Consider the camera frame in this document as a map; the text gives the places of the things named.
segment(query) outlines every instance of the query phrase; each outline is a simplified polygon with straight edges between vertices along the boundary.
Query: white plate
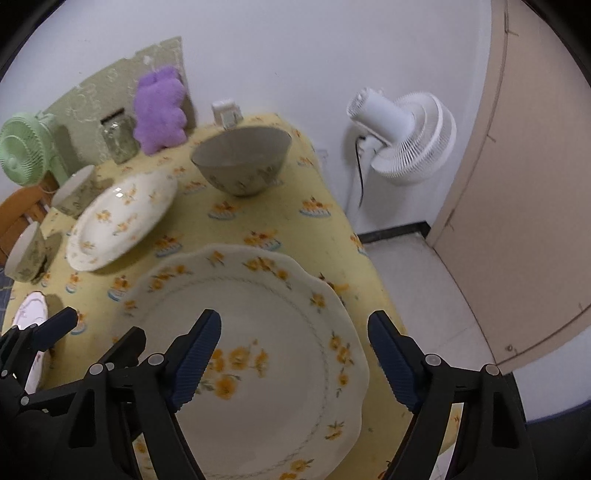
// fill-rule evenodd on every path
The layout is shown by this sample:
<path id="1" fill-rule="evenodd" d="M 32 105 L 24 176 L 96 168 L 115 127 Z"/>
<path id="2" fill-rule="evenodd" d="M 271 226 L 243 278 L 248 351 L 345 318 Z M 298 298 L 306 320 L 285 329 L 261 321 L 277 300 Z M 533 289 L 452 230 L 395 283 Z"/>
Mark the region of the white plate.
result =
<path id="1" fill-rule="evenodd" d="M 321 480 L 355 444 L 363 349 L 338 296 L 290 257 L 211 245 L 162 261 L 123 300 L 112 333 L 142 327 L 141 359 L 164 352 L 203 309 L 222 317 L 198 394 L 177 413 L 209 480 Z"/>
<path id="2" fill-rule="evenodd" d="M 17 325 L 21 330 L 31 326 L 33 323 L 41 325 L 49 318 L 47 313 L 47 302 L 40 291 L 34 291 L 26 296 L 18 308 L 12 324 Z M 37 352 L 33 367 L 25 384 L 25 391 L 31 395 L 37 391 L 43 373 L 43 362 L 47 352 Z"/>
<path id="3" fill-rule="evenodd" d="M 128 177 L 100 194 L 82 213 L 66 257 L 78 271 L 108 265 L 134 247 L 166 213 L 178 183 L 162 171 Z"/>

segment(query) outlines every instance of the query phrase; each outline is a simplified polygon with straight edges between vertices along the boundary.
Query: wooden chair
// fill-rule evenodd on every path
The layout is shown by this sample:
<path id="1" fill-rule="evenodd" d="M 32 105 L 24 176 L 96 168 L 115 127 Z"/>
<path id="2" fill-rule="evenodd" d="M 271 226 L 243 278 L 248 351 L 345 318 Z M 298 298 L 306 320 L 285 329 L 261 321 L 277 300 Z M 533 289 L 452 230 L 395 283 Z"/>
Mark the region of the wooden chair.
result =
<path id="1" fill-rule="evenodd" d="M 0 265 L 4 266 L 29 220 L 41 223 L 51 206 L 53 194 L 38 186 L 17 190 L 0 205 Z"/>

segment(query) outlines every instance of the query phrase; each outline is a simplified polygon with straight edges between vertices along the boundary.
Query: door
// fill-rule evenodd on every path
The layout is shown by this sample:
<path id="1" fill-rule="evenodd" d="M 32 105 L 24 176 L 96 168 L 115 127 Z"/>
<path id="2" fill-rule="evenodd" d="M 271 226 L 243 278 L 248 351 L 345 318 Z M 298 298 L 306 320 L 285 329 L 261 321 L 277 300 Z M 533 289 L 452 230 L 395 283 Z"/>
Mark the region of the door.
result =
<path id="1" fill-rule="evenodd" d="M 487 138 L 434 244 L 505 372 L 591 324 L 591 88 L 521 0 L 507 30 Z"/>

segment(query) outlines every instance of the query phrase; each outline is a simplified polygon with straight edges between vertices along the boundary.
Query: tablecloth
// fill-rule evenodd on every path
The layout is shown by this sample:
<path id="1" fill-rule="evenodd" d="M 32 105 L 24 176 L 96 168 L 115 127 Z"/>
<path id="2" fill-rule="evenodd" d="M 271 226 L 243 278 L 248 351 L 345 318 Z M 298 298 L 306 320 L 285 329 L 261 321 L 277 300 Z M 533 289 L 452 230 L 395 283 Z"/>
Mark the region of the tablecloth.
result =
<path id="1" fill-rule="evenodd" d="M 109 320 L 120 300 L 162 257 L 191 252 L 209 243 L 245 244 L 293 257 L 308 273 L 329 283 L 342 298 L 357 328 L 371 372 L 363 404 L 363 427 L 355 447 L 331 474 L 339 480 L 379 478 L 394 456 L 411 420 L 397 403 L 368 341 L 366 325 L 374 310 L 385 310 L 396 327 L 404 325 L 388 293 L 353 233 L 345 214 L 326 188 L 314 149 L 307 137 L 276 114 L 247 117 L 238 128 L 271 125 L 293 139 L 274 185 L 253 197 L 233 197 L 207 184 L 190 161 L 196 145 L 220 128 L 198 128 L 187 143 L 153 157 L 139 154 L 118 166 L 98 167 L 98 180 L 109 184 L 134 173 L 161 168 L 178 178 L 177 196 L 162 221 L 135 248 L 92 273 L 73 270 L 65 259 L 67 236 L 75 220 L 52 209 L 41 228 L 50 247 L 50 266 L 37 284 L 15 283 L 4 330 L 18 305 L 31 291 L 46 295 L 50 314 L 64 306 L 78 311 L 74 330 L 52 352 L 46 388 L 77 380 L 104 353 Z M 452 410 L 443 449 L 454 440 L 459 423 Z"/>

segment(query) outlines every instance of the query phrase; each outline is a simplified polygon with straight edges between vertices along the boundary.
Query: purple pillow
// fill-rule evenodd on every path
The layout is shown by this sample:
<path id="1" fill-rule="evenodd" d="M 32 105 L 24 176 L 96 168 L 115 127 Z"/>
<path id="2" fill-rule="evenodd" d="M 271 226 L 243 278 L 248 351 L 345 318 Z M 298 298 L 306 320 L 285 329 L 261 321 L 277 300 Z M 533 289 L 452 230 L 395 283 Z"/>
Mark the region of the purple pillow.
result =
<path id="1" fill-rule="evenodd" d="M 187 141 L 183 128 L 187 117 L 180 109 L 185 94 L 178 71 L 167 65 L 139 79 L 134 109 L 137 126 L 134 137 L 146 155 Z"/>

